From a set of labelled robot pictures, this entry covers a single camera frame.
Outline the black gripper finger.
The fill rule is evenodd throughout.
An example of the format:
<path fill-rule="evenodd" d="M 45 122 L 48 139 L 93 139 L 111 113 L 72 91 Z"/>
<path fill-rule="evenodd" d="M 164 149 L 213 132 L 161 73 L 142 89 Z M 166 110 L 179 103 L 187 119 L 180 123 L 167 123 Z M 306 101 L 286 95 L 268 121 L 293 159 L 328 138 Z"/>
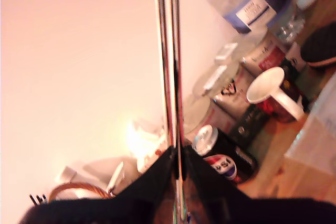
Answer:
<path fill-rule="evenodd" d="M 169 147 L 144 174 L 115 196 L 114 200 L 159 201 L 175 171 L 175 158 L 176 149 Z"/>
<path fill-rule="evenodd" d="M 183 152 L 187 173 L 196 185 L 202 200 L 225 200 L 227 203 L 251 201 L 251 198 L 216 172 L 192 147 L 184 147 Z"/>

